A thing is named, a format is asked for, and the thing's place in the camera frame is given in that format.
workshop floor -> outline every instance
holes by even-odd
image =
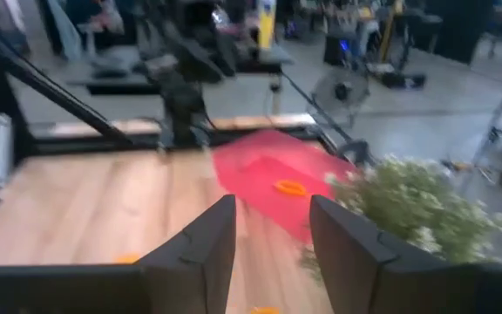
[[[286,73],[305,91],[310,91],[329,70],[322,63],[322,44],[284,45],[297,60],[295,65],[286,67]],[[373,153],[379,156],[393,153],[428,159],[451,156],[453,159],[469,160],[485,133],[492,110],[502,97],[502,45],[497,47],[494,60],[488,60],[486,55],[486,43],[483,43],[470,69],[414,51],[409,70],[428,74],[424,90],[397,92],[372,82],[371,95],[349,133],[355,138],[366,139]],[[62,66],[59,62],[47,54],[35,53],[35,56],[38,56],[38,65],[57,81],[63,81],[59,76]],[[75,120],[30,88],[18,83],[16,86],[21,105],[31,123]],[[287,84],[283,88],[282,111],[304,112],[306,102],[300,95]],[[68,89],[109,119],[159,117],[162,114],[161,99],[158,97],[91,98],[83,89]],[[267,96],[268,80],[260,77],[240,76],[205,89],[207,110],[213,118],[262,115],[267,110],[264,106]],[[490,202],[492,210],[502,211],[502,191],[489,187],[475,189],[479,191],[477,195],[486,195],[482,200]]]

wooden table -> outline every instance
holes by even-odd
[[[279,117],[276,124],[308,120]],[[264,118],[215,121],[223,127]],[[127,132],[156,126],[118,122]],[[88,133],[81,125],[57,134]],[[226,193],[200,150],[29,159],[0,192],[0,265],[114,263],[143,256]],[[302,246],[245,202],[237,203],[237,244],[227,313],[276,307],[280,313],[331,313],[324,288],[303,270]]]

